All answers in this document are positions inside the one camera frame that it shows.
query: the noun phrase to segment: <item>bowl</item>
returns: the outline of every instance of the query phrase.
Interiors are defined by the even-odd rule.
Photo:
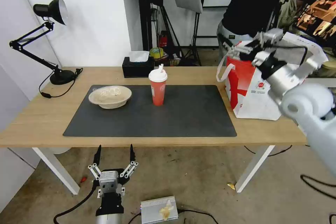
[[[125,86],[105,86],[94,90],[89,101],[103,109],[116,109],[124,106],[131,95],[132,91]]]

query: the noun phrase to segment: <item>wooden tabletop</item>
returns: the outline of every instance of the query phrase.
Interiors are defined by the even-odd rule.
[[[237,132],[236,137],[65,137],[62,136],[92,85],[149,85],[148,78],[127,78],[121,67],[85,67],[71,90],[59,98],[37,95],[0,133],[0,147],[105,147],[116,146],[223,146],[305,144],[305,136],[289,119],[278,121],[237,119],[231,110],[224,83],[217,83],[217,67],[166,67],[169,85],[217,85]],[[48,84],[44,92],[63,93],[70,84]]]

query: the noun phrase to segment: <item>white table leg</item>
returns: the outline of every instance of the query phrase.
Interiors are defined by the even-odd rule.
[[[244,173],[240,176],[238,182],[235,185],[237,193],[242,192],[242,190],[245,188],[247,183],[250,181],[250,179],[253,177],[253,175],[256,173],[256,171],[259,169],[259,167],[262,165],[262,163],[265,161],[265,159],[271,153],[274,147],[275,145],[269,145],[262,146],[258,149],[251,162],[246,167]]]
[[[48,148],[34,147],[33,150],[73,194],[78,194],[79,186]]]

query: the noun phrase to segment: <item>black mat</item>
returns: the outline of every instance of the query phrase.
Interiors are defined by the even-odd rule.
[[[131,99],[106,110],[89,102],[93,85],[63,133],[67,137],[235,137],[215,85],[167,85],[164,104],[152,102],[150,85],[126,86]]]

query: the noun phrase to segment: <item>desk lamp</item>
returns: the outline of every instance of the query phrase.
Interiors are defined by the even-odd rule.
[[[36,29],[32,30],[31,32],[28,32],[22,37],[13,40],[9,43],[9,46],[14,50],[17,50],[20,53],[25,54],[29,58],[32,58],[33,60],[36,60],[37,62],[53,70],[53,74],[50,76],[50,82],[54,85],[62,85],[74,81],[80,72],[76,71],[76,73],[74,73],[70,70],[59,69],[57,64],[35,56],[34,54],[26,51],[24,49],[24,46],[30,44],[39,37],[46,35],[47,33],[51,32],[54,29],[54,22],[51,21],[49,18],[52,17],[58,23],[66,25],[68,20],[68,12],[66,9],[67,8],[63,0],[52,0],[48,5],[35,4],[33,6],[34,13],[37,16],[42,17],[43,20],[45,20],[46,22],[41,26],[37,27]],[[47,28],[47,30],[46,31],[42,30],[44,31],[43,33],[37,35],[36,37],[28,37],[29,35],[33,34],[34,32],[40,29],[43,29],[44,27]]]

